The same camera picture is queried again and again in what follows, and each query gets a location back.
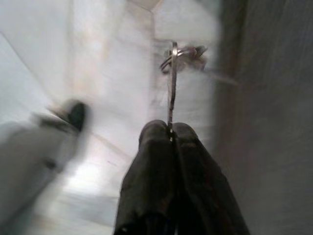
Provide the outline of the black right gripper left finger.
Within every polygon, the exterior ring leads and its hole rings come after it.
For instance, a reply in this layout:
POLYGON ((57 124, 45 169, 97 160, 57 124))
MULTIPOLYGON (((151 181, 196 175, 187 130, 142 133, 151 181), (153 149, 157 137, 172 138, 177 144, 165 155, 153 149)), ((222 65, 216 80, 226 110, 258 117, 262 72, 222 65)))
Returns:
POLYGON ((120 190, 116 235, 172 235, 175 232, 176 180, 169 128, 162 120, 148 122, 138 152, 120 190))

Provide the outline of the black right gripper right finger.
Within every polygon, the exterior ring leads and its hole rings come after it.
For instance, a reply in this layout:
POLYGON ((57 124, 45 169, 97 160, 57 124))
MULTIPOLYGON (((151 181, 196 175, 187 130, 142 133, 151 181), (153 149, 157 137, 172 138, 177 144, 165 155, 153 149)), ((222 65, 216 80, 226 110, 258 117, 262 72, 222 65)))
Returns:
POLYGON ((196 132, 182 122, 174 132, 181 180, 178 234, 249 234, 227 178, 196 132))

